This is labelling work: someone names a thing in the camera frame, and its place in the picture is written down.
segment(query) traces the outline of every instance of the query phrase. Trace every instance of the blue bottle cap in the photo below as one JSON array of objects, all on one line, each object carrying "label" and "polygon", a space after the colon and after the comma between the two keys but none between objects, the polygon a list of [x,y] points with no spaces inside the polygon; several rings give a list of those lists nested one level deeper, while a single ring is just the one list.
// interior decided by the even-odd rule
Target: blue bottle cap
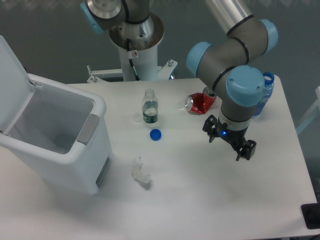
[{"label": "blue bottle cap", "polygon": [[150,138],[153,141],[158,141],[161,138],[161,131],[159,129],[152,129],[150,131]]},{"label": "blue bottle cap", "polygon": [[275,75],[272,72],[266,71],[264,74],[264,85],[270,85],[275,81]]}]

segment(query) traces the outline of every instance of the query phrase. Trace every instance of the black cable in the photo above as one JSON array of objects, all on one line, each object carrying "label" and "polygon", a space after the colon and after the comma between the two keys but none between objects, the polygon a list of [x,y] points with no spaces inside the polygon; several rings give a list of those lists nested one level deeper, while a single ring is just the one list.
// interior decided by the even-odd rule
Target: black cable
[{"label": "black cable", "polygon": [[[130,39],[126,39],[126,51],[130,52]],[[132,58],[129,58],[129,63],[130,63],[130,66],[132,67],[135,80],[140,81],[140,78],[138,77],[138,73],[134,65],[134,61],[132,61]]]},{"label": "black cable", "polygon": [[315,240],[317,237],[319,237],[320,236],[320,234],[318,234],[318,235],[314,235],[313,237],[311,237],[311,238],[309,238],[309,240]]}]

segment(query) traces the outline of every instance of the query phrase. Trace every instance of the crushed soda can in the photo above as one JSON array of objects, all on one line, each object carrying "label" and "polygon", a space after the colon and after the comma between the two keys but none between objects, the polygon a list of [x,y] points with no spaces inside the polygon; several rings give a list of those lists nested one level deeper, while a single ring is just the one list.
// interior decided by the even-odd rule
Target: crushed soda can
[{"label": "crushed soda can", "polygon": [[215,93],[207,86],[202,92],[188,95],[185,99],[185,109],[190,113],[205,114],[216,100]]}]

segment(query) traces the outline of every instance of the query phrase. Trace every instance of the table surface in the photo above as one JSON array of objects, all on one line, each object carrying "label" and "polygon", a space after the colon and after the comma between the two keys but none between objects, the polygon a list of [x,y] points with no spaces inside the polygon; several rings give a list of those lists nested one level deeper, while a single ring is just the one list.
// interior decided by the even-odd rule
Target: table surface
[{"label": "table surface", "polygon": [[[202,131],[219,115],[217,98],[205,115],[189,114],[187,95],[199,79],[75,84],[101,95],[114,159],[97,195],[44,181],[0,147],[0,239],[265,239],[315,235],[300,206],[316,198],[278,77],[247,139],[257,142],[251,160]],[[146,89],[159,100],[159,141],[134,122]],[[132,160],[141,157],[150,184],[134,181]]]}]

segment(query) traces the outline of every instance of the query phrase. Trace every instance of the plastic bottle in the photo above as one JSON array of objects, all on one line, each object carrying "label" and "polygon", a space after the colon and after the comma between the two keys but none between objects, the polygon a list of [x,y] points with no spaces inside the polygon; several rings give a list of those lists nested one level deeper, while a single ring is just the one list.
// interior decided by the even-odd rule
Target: plastic bottle
[{"label": "plastic bottle", "polygon": [[158,98],[153,89],[147,89],[142,100],[143,120],[147,124],[154,124],[158,121]]},{"label": "plastic bottle", "polygon": [[275,87],[274,85],[275,76],[271,72],[267,71],[263,74],[263,76],[264,76],[263,97],[261,101],[258,103],[258,105],[256,106],[255,114],[253,115],[254,117],[258,116],[261,113],[262,109],[264,108],[267,101],[271,97],[271,94]]}]

